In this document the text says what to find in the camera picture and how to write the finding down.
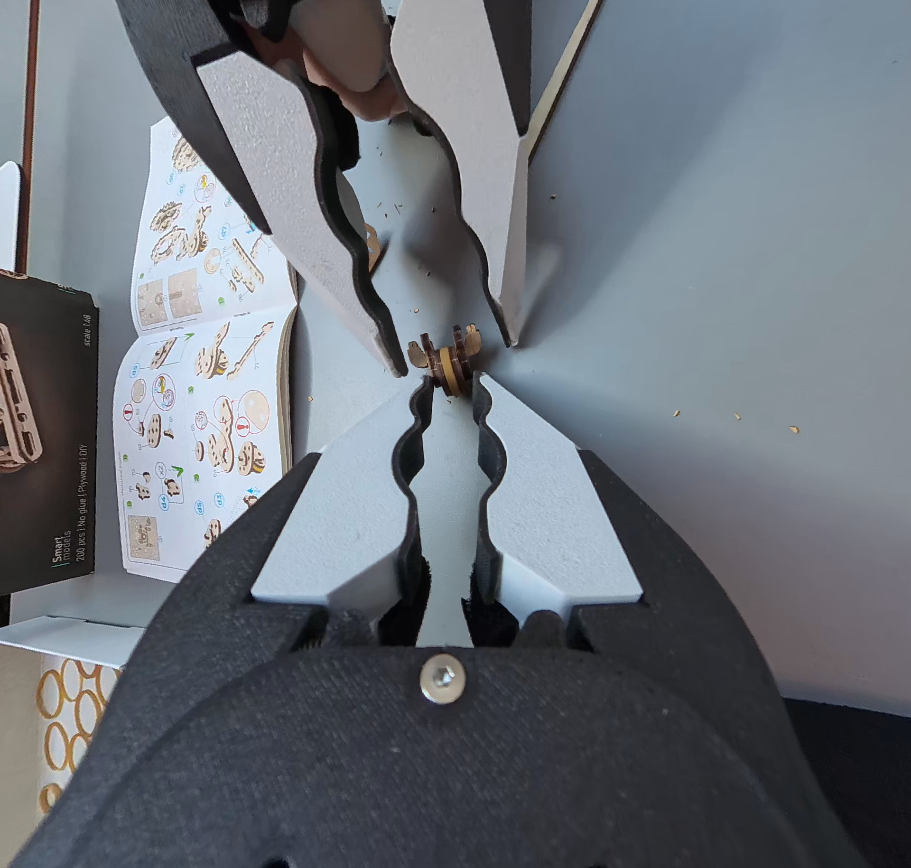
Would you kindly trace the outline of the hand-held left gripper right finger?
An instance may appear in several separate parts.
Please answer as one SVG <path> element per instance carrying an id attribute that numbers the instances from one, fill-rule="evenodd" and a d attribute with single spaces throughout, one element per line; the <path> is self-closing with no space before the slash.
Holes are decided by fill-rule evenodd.
<path id="1" fill-rule="evenodd" d="M 538 612 L 567 626 L 578 607 L 639 602 L 641 582 L 580 449 L 488 374 L 473 387 L 489 485 L 462 601 L 472 645 L 511 646 Z"/>

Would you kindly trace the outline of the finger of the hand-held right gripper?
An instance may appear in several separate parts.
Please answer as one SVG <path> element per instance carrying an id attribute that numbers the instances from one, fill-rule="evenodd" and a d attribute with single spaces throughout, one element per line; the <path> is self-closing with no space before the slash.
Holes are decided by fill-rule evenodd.
<path id="1" fill-rule="evenodd" d="M 327 95 L 288 62 L 243 52 L 198 70 L 275 246 L 393 377 L 408 367 L 370 276 L 363 212 L 340 168 Z"/>
<path id="2" fill-rule="evenodd" d="M 456 213 L 507 347 L 523 326 L 532 0 L 401 0 L 393 79 L 449 160 Z"/>

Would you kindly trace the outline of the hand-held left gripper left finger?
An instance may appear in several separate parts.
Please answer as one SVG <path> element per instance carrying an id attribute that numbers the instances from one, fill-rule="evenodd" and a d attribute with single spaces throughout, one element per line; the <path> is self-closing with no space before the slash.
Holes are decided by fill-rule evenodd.
<path id="1" fill-rule="evenodd" d="M 430 589 L 411 484 L 425 465 L 430 377 L 327 444 L 252 587 L 257 601 L 357 612 L 388 646 L 416 646 Z"/>

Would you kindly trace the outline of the small wooden gear assembly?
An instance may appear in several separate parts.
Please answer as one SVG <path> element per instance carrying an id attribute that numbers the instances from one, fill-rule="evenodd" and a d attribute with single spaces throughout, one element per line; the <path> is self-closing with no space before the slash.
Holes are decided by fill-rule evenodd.
<path id="1" fill-rule="evenodd" d="M 473 362 L 482 344 L 481 332 L 474 324 L 466 325 L 465 330 L 455 325 L 451 345 L 436 348 L 429 335 L 424 333 L 420 341 L 409 342 L 407 355 L 414 367 L 427 370 L 434 385 L 441 388 L 446 396 L 470 396 Z"/>

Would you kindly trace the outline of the person's right hand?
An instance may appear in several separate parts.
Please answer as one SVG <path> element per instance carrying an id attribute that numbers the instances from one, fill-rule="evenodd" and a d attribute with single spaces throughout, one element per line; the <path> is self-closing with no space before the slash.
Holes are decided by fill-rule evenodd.
<path id="1" fill-rule="evenodd" d="M 306 47 L 302 49 L 302 60 L 308 79 L 335 92 L 343 106 L 361 120 L 380 122 L 408 113 L 406 103 L 389 73 L 385 73 L 369 90 L 359 92 L 345 86 Z"/>

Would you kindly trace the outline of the thin plywood strip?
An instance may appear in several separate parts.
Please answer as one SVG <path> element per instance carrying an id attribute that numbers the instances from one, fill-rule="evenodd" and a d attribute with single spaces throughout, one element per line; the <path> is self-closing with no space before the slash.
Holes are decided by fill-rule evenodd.
<path id="1" fill-rule="evenodd" d="M 604 1 L 605 0 L 587 0 L 585 8 L 577 20 L 567 44 L 548 79 L 547 85 L 532 111 L 529 129 L 525 136 L 530 164 L 533 162 L 534 157 L 539 150 L 539 146 L 558 109 L 559 101 L 575 70 L 589 34 L 598 19 L 598 14 Z"/>

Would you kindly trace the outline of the open instruction booklet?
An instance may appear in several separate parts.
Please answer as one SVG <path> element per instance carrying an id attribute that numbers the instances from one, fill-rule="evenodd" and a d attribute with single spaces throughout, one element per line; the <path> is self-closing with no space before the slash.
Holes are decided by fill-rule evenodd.
<path id="1" fill-rule="evenodd" d="M 113 395 L 124 569 L 178 583 L 285 475 L 295 271 L 169 118 L 150 129 Z"/>

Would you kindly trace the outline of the white metal stand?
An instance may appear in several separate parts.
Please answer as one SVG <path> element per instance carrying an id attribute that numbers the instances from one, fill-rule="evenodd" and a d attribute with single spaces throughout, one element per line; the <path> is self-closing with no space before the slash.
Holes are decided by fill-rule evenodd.
<path id="1" fill-rule="evenodd" d="M 1 165 L 1 272 L 17 274 L 22 168 L 8 160 Z"/>

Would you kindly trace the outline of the black model kit box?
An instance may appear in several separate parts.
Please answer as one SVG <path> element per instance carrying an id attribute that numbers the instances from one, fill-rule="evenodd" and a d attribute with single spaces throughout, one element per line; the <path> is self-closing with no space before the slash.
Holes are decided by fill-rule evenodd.
<path id="1" fill-rule="evenodd" d="M 98 309 L 1 275 L 1 594 L 95 569 Z"/>

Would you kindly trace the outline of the white cardboard box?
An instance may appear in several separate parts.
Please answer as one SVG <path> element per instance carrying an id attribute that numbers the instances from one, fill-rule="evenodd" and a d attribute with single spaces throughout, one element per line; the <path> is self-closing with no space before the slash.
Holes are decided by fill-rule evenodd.
<path id="1" fill-rule="evenodd" d="M 59 801 L 97 735 L 122 671 L 145 629 L 39 616 L 1 630 L 2 649 L 37 662 L 26 703 L 35 725 L 34 801 L 42 819 Z"/>

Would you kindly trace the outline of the black mesh pad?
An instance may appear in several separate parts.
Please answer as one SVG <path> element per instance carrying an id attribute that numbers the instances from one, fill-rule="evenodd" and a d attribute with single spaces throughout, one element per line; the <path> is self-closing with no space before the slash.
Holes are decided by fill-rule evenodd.
<path id="1" fill-rule="evenodd" d="M 785 699 L 820 783 L 871 866 L 910 865 L 910 719 Z"/>

